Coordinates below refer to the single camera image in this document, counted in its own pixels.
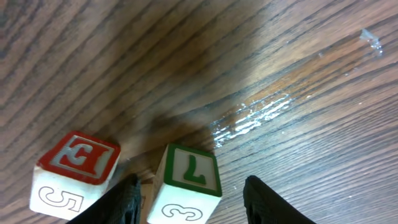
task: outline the number block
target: number block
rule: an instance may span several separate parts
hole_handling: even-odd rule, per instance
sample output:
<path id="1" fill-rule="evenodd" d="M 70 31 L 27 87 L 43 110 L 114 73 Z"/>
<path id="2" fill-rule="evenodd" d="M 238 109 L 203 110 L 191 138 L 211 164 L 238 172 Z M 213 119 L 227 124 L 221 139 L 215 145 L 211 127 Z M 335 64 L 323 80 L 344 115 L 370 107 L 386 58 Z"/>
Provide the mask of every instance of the number block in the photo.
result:
<path id="1" fill-rule="evenodd" d="M 169 144 L 154 179 L 150 224 L 206 223 L 221 200 L 216 157 Z"/>
<path id="2" fill-rule="evenodd" d="M 71 220 L 106 191 L 119 146 L 72 131 L 34 167 L 30 209 Z"/>

